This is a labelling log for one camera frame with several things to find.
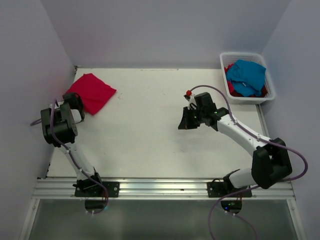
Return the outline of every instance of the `black mounting bracket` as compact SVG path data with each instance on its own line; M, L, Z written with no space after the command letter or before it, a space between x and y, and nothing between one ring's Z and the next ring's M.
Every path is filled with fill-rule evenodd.
M227 194L235 193L240 190L245 190L247 187L244 186L242 188L233 188L230 190L226 190L225 185L226 183L223 181L217 181L219 179L215 179L213 181L207 182L206 183L206 190L208 192L208 197L209 198L221 198ZM251 198L252 197L252 192L251 191L246 191L242 194L243 198Z
M103 181L102 185L108 191L108 198L117 198L119 196L120 183L118 181ZM96 192L83 192L80 189L75 189L74 196L77 198L96 198L102 197L102 188Z

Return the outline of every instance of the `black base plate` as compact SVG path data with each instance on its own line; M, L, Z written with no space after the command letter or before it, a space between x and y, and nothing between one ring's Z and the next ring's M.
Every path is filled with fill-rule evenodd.
M240 190L244 190L246 188L247 188L246 186L242 187L242 188L235 188L233 191L231 191L229 193L234 193L234 192L237 192L237 191L240 191ZM208 192L208 197L209 198L221 198L224 195L228 194L226 192L216 192L216 191L214 191L213 182L212 181L206 183L206 190ZM251 198L252 197L252 192L251 191L246 191L246 192L244 192L242 194L242 197L243 198Z
M117 198L119 196L120 183L118 181L103 181L102 185L108 191L108 198ZM77 198L94 198L102 196L102 189L99 192L83 192L75 189L74 196Z

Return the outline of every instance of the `folded red cloth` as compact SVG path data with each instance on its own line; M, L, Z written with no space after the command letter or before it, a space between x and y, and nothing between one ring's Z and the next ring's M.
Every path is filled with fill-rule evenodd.
M95 115L116 91L92 73L88 73L75 81L66 93L78 94L83 102L84 111Z

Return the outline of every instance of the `plastic basket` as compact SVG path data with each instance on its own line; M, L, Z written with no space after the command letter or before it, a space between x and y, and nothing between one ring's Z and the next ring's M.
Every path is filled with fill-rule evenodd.
M234 64L237 60L245 60L249 62L255 62L266 68L264 76L264 86L267 89L267 94L264 97L236 97L232 96L229 92L227 77L224 67L228 67L230 64ZM226 90L226 97L230 104L261 104L265 101L270 101L275 99L276 93L268 72L267 65L263 57L257 53L249 52L223 52L220 54L221 69L223 74L223 80Z

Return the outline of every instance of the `gray floor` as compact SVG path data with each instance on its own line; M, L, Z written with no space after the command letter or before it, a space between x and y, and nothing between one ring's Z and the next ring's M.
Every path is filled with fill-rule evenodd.
M41 200L30 240L209 240L208 212L212 200L111 200L105 212L91 218L79 200ZM285 200L246 201L241 210L261 240L296 240ZM251 240L243 221L212 215L218 240Z

